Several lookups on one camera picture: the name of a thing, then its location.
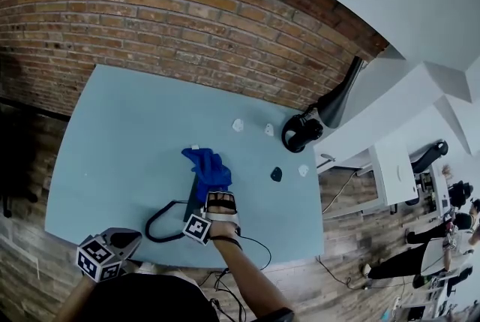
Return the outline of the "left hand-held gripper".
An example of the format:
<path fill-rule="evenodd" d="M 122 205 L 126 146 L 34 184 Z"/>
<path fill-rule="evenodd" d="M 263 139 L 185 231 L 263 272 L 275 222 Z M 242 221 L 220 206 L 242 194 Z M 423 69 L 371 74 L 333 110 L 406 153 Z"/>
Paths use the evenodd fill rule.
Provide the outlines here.
<path fill-rule="evenodd" d="M 136 230 L 111 227 L 88 236 L 77 248 L 76 265 L 95 282 L 104 282 L 132 272 L 131 257 L 143 235 Z"/>

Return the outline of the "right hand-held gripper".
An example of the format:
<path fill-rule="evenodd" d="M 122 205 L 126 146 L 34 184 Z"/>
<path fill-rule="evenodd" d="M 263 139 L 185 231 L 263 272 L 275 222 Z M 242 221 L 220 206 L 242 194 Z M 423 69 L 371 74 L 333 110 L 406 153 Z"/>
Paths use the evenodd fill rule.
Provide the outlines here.
<path fill-rule="evenodd" d="M 237 239 L 231 234 L 212 233 L 213 224 L 228 224 L 234 227 L 234 234 L 240 236 L 239 213 L 232 193 L 209 192 L 205 204 L 200 209 L 200 215 L 190 215 L 182 230 L 182 236 L 202 245 L 208 245 L 210 241 L 224 241 L 239 245 Z"/>

